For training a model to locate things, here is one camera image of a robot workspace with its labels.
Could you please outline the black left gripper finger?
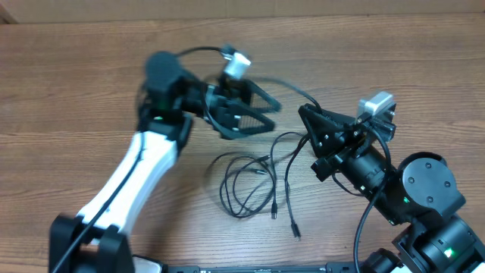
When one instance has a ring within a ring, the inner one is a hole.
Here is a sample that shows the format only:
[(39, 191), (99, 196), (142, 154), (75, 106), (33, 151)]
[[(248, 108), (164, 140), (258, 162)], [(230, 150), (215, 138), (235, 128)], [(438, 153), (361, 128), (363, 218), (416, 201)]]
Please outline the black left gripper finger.
[(275, 128), (275, 123), (262, 113), (241, 102), (228, 102), (217, 108), (217, 122), (221, 126), (221, 137), (234, 140)]
[(278, 112), (281, 110), (281, 104), (255, 82), (244, 79), (242, 83), (245, 91), (243, 101), (249, 107), (260, 113)]

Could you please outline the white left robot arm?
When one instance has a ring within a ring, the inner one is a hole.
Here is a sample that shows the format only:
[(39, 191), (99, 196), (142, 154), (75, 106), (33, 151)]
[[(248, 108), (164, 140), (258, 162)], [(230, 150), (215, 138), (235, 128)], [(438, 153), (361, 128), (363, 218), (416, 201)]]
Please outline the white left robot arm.
[(145, 63), (136, 96), (137, 125), (130, 147), (106, 185), (76, 216), (59, 215), (49, 234), (51, 272), (165, 272), (156, 259), (132, 253), (129, 237), (161, 178), (177, 163), (194, 118), (223, 139), (267, 133), (280, 103), (245, 78), (250, 58), (231, 47), (214, 83), (182, 65), (182, 54), (156, 52)]

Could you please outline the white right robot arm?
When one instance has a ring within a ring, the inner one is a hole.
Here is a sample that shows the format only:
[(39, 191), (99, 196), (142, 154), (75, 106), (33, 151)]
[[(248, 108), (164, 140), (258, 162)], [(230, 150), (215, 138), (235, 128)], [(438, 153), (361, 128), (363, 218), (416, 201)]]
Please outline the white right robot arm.
[(387, 143), (396, 126), (396, 103), (357, 117), (306, 104), (299, 116), (308, 131), (319, 180), (339, 172), (391, 225), (408, 227), (393, 240), (397, 254), (386, 249), (355, 261), (357, 272), (482, 272), (484, 244), (457, 212), (465, 204), (446, 160), (417, 152), (398, 167)]

